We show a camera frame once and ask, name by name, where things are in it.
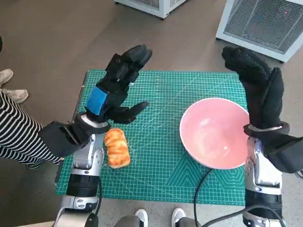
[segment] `person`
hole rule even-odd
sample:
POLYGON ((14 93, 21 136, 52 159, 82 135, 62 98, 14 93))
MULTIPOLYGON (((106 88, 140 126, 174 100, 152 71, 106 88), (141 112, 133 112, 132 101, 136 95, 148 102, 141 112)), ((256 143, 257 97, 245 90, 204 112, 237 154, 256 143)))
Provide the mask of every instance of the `person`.
MULTIPOLYGON (((139 209, 135 215, 122 217, 115 227, 148 227, 148 215, 146 210, 139 209)), ((195 227, 195 220, 186 217, 183 209, 176 208, 171 215, 171 227, 195 227)))
MULTIPOLYGON (((14 75, 14 72, 10 69, 0 71, 0 87, 6 82, 8 82, 14 75)), ((24 102, 28 98, 28 91, 25 89, 19 90, 8 90, 0 88, 0 91, 14 100, 17 104, 24 102)))
MULTIPOLYGON (((2 71, 0 84, 12 74, 10 70, 2 71)), ((44 161, 58 165, 61 158, 54 156, 38 136, 42 125, 18 105, 27 97, 24 90, 0 89, 0 158, 17 160, 31 170, 44 161)))

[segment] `air conditioner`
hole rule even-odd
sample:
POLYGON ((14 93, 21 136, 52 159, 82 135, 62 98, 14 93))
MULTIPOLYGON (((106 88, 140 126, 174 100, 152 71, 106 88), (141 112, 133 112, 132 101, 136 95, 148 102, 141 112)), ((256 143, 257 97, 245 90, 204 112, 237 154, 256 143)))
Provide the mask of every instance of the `air conditioner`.
POLYGON ((287 62, 303 44, 303 0, 227 0, 216 38, 287 62))
POLYGON ((171 11, 181 5, 186 0, 114 0, 135 9, 153 14, 165 19, 171 11))

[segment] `white sneaker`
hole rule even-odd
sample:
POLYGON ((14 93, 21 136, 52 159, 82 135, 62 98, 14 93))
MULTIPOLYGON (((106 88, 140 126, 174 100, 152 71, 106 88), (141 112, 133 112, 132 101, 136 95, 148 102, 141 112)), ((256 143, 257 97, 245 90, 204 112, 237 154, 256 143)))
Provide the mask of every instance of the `white sneaker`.
POLYGON ((24 102, 28 98, 28 92, 25 89, 21 89, 21 90, 0 89, 0 90, 18 104, 24 102))
POLYGON ((144 223, 144 227, 148 227, 148 216, 144 209, 137 210, 135 216, 137 216, 144 223))
POLYGON ((14 72, 10 69, 6 69, 0 72, 0 87, 2 84, 8 82, 14 75, 14 72))
POLYGON ((185 218, 186 214, 181 208, 175 208, 171 215, 171 227, 176 227, 176 223, 181 219, 185 218))

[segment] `pastry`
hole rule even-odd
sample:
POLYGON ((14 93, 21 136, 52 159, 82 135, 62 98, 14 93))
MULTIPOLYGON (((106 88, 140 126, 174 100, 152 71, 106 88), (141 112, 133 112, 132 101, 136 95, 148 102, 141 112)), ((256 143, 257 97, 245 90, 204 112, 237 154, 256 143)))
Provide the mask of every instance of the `pastry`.
POLYGON ((130 164, 127 141, 121 129, 110 129, 105 135, 104 143, 110 167, 121 168, 130 164))

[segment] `blue label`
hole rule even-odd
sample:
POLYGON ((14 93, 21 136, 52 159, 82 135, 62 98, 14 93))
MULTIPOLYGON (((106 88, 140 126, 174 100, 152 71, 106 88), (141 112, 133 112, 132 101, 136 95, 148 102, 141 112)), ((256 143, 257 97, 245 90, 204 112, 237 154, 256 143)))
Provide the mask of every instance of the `blue label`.
POLYGON ((87 108, 95 115, 100 114, 100 110, 107 94, 104 93, 100 88, 94 87, 87 102, 87 108))

